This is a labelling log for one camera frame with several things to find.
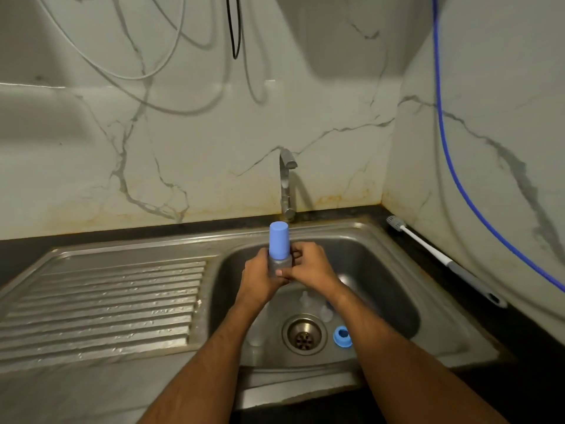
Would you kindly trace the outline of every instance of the sink drain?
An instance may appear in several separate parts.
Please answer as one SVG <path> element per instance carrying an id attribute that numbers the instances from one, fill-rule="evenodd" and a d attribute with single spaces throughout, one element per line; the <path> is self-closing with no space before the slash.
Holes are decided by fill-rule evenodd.
<path id="1" fill-rule="evenodd" d="M 327 333 L 323 323 L 310 314 L 295 315 L 282 328 L 282 340 L 293 352 L 308 356 L 325 346 Z"/>

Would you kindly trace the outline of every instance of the marble wall tile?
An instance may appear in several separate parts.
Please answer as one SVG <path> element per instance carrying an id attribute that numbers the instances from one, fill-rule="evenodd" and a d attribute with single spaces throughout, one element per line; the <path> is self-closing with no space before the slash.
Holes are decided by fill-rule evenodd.
<path id="1" fill-rule="evenodd" d="M 438 136 L 431 6 L 414 22 L 383 204 L 565 342 L 565 293 L 470 211 Z M 485 217 L 565 283 L 565 0 L 447 0 L 440 21 L 443 110 L 461 182 Z"/>
<path id="2" fill-rule="evenodd" d="M 46 1 L 129 75 L 159 63 L 179 6 Z M 171 62 L 126 82 L 34 0 L 0 0 L 0 239 L 278 213 L 280 146 L 299 210 L 380 201 L 413 0 L 242 0 L 237 61 L 224 3 L 187 0 Z"/>

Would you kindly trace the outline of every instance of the blue lid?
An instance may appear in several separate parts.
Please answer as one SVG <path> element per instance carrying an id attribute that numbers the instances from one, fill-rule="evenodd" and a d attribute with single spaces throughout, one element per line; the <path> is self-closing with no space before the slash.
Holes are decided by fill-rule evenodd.
<path id="1" fill-rule="evenodd" d="M 349 336 L 349 330 L 345 326 L 338 326 L 333 333 L 333 341 L 341 348 L 349 348 L 353 345 L 351 337 Z"/>
<path id="2" fill-rule="evenodd" d="M 288 225 L 284 221 L 274 221 L 269 226 L 269 256 L 275 260 L 290 256 Z"/>

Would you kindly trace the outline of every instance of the blue hose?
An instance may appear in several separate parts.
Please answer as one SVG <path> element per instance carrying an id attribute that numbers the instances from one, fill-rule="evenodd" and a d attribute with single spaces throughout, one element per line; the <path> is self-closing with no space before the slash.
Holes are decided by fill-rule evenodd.
<path id="1" fill-rule="evenodd" d="M 457 186 L 457 190 L 461 193 L 465 202 L 469 208 L 475 213 L 477 218 L 484 224 L 484 226 L 492 233 L 498 241 L 502 242 L 507 249 L 513 252 L 520 260 L 526 263 L 530 268 L 540 274 L 542 277 L 547 279 L 551 284 L 555 285 L 559 290 L 565 292 L 565 285 L 561 284 L 561 282 L 557 281 L 556 278 L 553 278 L 550 274 L 532 262 L 526 255 L 524 255 L 520 250 L 514 247 L 510 242 L 506 240 L 504 236 L 502 236 L 490 223 L 487 221 L 483 214 L 478 210 L 475 206 L 465 189 L 463 189 L 463 185 L 459 181 L 457 177 L 456 170 L 453 167 L 453 162 L 451 161 L 451 155 L 449 154 L 448 142 L 445 138 L 445 127 L 443 126 L 443 108 L 441 103 L 441 79 L 440 79 L 440 38 L 438 32 L 439 26 L 439 3 L 438 0 L 432 0 L 433 4 L 433 53 L 434 53 L 434 65 L 435 65 L 435 75 L 436 75 L 436 98 L 437 98 L 437 119 L 440 125 L 440 135 L 441 135 L 441 146 L 443 147 L 443 153 L 445 154 L 445 160 L 448 163 L 449 172 L 451 173 L 451 177 Z"/>

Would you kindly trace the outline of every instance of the faucet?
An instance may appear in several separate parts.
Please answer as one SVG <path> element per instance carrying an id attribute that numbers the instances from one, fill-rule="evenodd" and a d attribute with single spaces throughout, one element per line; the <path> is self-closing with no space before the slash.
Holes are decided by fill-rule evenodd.
<path id="1" fill-rule="evenodd" d="M 290 150 L 281 148 L 279 156 L 279 168 L 281 173 L 281 211 L 286 220 L 292 221 L 296 210 L 290 204 L 289 170 L 298 167 Z"/>

